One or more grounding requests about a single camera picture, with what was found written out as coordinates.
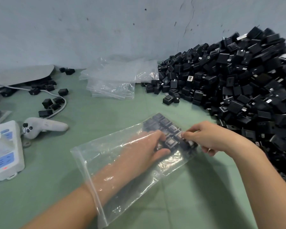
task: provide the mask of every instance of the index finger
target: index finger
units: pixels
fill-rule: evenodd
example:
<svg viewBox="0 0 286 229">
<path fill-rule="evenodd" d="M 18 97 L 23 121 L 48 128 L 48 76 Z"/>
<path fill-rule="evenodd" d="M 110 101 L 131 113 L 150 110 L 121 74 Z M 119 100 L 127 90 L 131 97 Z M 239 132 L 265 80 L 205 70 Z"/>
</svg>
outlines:
<svg viewBox="0 0 286 229">
<path fill-rule="evenodd" d="M 201 123 L 194 124 L 187 130 L 187 132 L 196 132 L 196 131 L 201 131 Z"/>
<path fill-rule="evenodd" d="M 152 135 L 156 138 L 157 141 L 158 140 L 161 140 L 161 141 L 166 140 L 165 134 L 160 130 L 156 130 L 154 133 L 152 133 Z"/>
</svg>

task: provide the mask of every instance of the electric cord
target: electric cord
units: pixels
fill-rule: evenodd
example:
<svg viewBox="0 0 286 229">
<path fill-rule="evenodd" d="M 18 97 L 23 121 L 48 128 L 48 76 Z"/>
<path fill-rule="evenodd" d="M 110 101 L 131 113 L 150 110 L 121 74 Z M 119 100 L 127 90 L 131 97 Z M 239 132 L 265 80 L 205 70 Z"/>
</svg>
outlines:
<svg viewBox="0 0 286 229">
<path fill-rule="evenodd" d="M 30 91 L 30 89 L 26 89 L 26 88 L 14 88 L 14 87 L 2 85 L 2 84 L 0 84 L 0 86 L 6 87 L 6 88 L 12 88 L 12 89 Z M 63 98 L 62 96 L 53 94 L 53 93 L 51 93 L 51 92 L 48 92 L 47 90 L 40 90 L 40 91 L 41 91 L 41 92 L 46 92 L 46 93 L 50 94 L 51 96 L 56 96 L 56 97 L 61 97 L 61 98 Z M 62 110 L 64 110 L 64 108 L 65 108 L 66 105 L 67 105 L 67 100 L 66 100 L 65 98 L 63 98 L 63 99 L 64 99 L 65 103 L 64 103 L 64 105 L 61 107 L 61 109 L 59 109 L 57 112 L 53 113 L 52 115 L 50 115 L 50 116 L 48 116 L 48 117 L 45 117 L 45 119 L 50 119 L 50 118 L 52 118 L 53 116 L 55 116 L 55 115 L 57 115 L 58 113 L 60 113 Z"/>
</svg>

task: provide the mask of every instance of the stack of plastic bags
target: stack of plastic bags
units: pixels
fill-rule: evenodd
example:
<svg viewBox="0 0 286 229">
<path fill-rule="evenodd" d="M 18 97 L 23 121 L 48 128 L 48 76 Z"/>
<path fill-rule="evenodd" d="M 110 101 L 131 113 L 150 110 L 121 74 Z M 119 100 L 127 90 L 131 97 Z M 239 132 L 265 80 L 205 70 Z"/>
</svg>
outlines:
<svg viewBox="0 0 286 229">
<path fill-rule="evenodd" d="M 157 68 L 156 60 L 131 60 L 122 56 L 99 58 L 81 72 L 80 80 L 88 80 L 87 90 L 92 97 L 133 99 L 135 83 L 159 79 Z"/>
</svg>

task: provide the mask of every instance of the forearm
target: forearm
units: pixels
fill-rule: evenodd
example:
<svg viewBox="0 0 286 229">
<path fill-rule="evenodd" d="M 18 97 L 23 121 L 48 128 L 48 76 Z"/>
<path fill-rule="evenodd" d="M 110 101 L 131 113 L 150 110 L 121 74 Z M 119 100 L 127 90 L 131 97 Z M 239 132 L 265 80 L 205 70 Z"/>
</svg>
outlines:
<svg viewBox="0 0 286 229">
<path fill-rule="evenodd" d="M 101 204 L 114 196 L 126 180 L 118 180 L 120 175 L 112 165 L 104 167 L 93 177 Z M 84 229 L 97 215 L 94 199 L 87 185 L 83 184 L 68 196 L 38 215 L 23 229 Z"/>
<path fill-rule="evenodd" d="M 259 229 L 286 229 L 286 182 L 252 142 L 231 151 Z"/>
</svg>

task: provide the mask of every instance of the green tabletop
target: green tabletop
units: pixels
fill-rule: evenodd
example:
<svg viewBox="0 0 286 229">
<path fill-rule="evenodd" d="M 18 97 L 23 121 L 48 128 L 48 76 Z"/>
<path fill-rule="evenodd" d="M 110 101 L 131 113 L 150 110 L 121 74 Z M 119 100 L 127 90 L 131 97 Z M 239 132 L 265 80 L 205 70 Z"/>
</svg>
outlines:
<svg viewBox="0 0 286 229">
<path fill-rule="evenodd" d="M 83 178 L 70 149 L 140 123 L 161 112 L 182 129 L 209 120 L 201 108 L 181 100 L 166 106 L 164 94 L 147 94 L 137 84 L 133 100 L 92 98 L 87 81 L 55 73 L 56 89 L 68 88 L 68 104 L 53 120 L 69 125 L 67 132 L 43 132 L 24 149 L 25 169 L 10 181 L 0 181 L 0 229 L 19 228 L 80 186 Z M 38 117 L 46 93 L 31 96 L 18 91 L 1 98 L 0 110 L 11 110 L 5 120 Z M 97 228 L 94 221 L 89 228 Z M 108 228 L 257 228 L 233 160 L 203 153 L 154 185 Z"/>
</svg>

